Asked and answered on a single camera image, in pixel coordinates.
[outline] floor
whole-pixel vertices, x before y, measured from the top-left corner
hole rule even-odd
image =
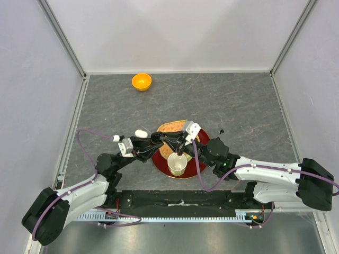
[[[72,222],[41,254],[325,254],[314,225],[308,214],[280,213],[252,230],[232,223],[148,223],[105,230]]]
[[[143,93],[132,87],[132,77],[91,76],[78,128],[128,137],[136,129],[154,132],[163,123],[189,119],[210,137],[224,129],[220,138],[232,153],[295,161],[269,74],[156,74]],[[84,133],[81,140],[94,159],[119,151],[116,143],[95,135]],[[201,189],[197,177],[169,178],[151,160],[132,163],[121,173],[119,189]],[[92,174],[90,162],[74,142],[65,186]],[[207,186],[217,181],[209,168],[202,178]],[[245,184],[230,180],[220,188],[241,190]],[[230,223],[148,223],[104,230],[73,222],[46,253],[324,253],[312,216],[273,215],[255,232]]]
[[[131,85],[133,75],[93,75],[86,92],[78,128],[106,135],[129,137],[136,129],[154,132],[166,122],[188,119],[200,124],[209,137],[218,137],[230,152],[274,162],[295,162],[287,129],[270,75],[253,74],[155,74],[146,92]],[[116,143],[84,133],[81,141],[92,158],[117,153]],[[173,179],[152,161],[136,161],[121,171],[118,189],[201,189],[197,177]],[[90,162],[76,141],[70,153],[65,186],[93,174]],[[207,168],[207,186],[217,177]],[[220,189],[244,189],[246,183],[230,180]]]

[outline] white cup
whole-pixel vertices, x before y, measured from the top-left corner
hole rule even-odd
[[[180,176],[185,172],[187,158],[185,155],[178,156],[173,153],[168,156],[167,165],[173,176]]]

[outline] red tray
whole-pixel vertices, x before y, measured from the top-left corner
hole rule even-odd
[[[200,132],[198,133],[200,142],[203,144],[207,144],[207,142],[210,140],[208,137],[207,133],[201,129]],[[185,172],[180,175],[180,176],[173,176],[168,169],[167,166],[167,160],[161,156],[160,151],[158,150],[153,156],[152,156],[152,161],[154,165],[164,174],[166,174],[169,177],[172,178],[190,178],[193,176],[197,175],[197,167],[195,165],[195,159],[194,157],[187,163],[187,167]],[[206,168],[206,165],[199,163],[200,166],[200,172],[203,172],[203,170]]]

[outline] white wall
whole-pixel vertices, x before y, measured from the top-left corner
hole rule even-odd
[[[0,1],[0,252],[23,253],[21,219],[51,186],[81,78],[36,0]]]
[[[86,72],[269,70],[307,0],[48,1]]]
[[[276,74],[302,157],[316,159],[339,182],[339,1],[315,6]],[[339,236],[339,198],[332,221]]]

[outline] orange bowl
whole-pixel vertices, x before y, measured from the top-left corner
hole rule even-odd
[[[132,79],[132,85],[136,90],[146,91],[152,84],[152,78],[146,73],[136,74]]]

